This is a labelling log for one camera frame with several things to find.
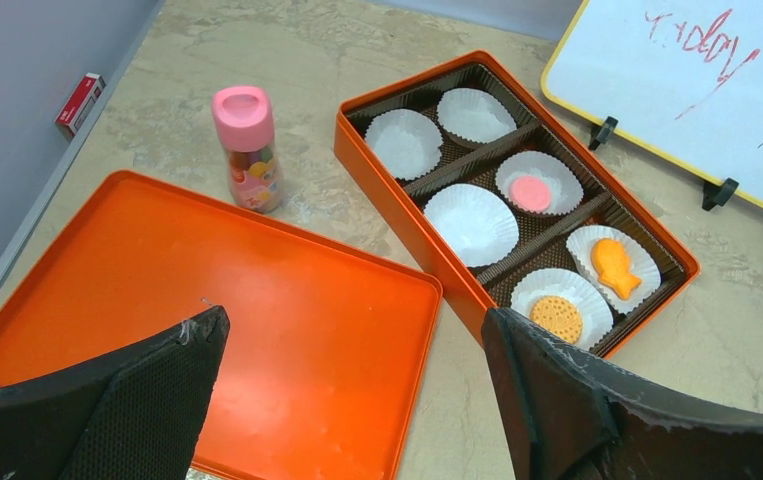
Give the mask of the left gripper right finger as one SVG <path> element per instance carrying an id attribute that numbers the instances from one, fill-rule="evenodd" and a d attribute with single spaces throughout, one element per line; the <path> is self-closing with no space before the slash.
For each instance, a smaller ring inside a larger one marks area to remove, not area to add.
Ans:
<path id="1" fill-rule="evenodd" d="M 763 414 L 690 396 L 509 308 L 482 340 L 518 479 L 763 479 Z"/>

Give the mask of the orange fish cookie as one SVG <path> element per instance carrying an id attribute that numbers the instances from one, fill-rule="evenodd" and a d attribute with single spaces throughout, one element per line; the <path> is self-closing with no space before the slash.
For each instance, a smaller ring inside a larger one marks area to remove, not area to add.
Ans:
<path id="1" fill-rule="evenodd" d="M 591 262 L 598 282 L 610 288 L 623 301 L 627 301 L 641 284 L 641 279 L 630 270 L 631 259 L 627 251 L 617 240 L 598 240 L 591 249 Z"/>

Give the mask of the pink round cookie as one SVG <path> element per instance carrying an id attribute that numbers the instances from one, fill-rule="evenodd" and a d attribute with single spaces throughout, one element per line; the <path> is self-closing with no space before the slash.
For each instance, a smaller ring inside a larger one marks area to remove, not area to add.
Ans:
<path id="1" fill-rule="evenodd" d="M 522 175 L 509 186 L 509 198 L 518 208 L 535 213 L 546 211 L 552 200 L 549 186 L 540 178 Z"/>

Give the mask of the round patterned biscuit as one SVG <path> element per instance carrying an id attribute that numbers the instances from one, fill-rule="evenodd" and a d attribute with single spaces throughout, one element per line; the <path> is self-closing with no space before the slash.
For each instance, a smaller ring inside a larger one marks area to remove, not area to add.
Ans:
<path id="1" fill-rule="evenodd" d="M 530 319 L 570 344 L 580 339 L 584 327 L 577 307 L 560 296 L 544 296 L 537 300 L 530 310 Z"/>

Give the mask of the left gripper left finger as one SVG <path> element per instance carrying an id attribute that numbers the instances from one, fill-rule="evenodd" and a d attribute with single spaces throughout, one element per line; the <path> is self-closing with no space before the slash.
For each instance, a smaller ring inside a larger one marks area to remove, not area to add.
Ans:
<path id="1" fill-rule="evenodd" d="M 149 338 L 0 388 L 0 479 L 183 479 L 230 330 L 213 306 Z"/>

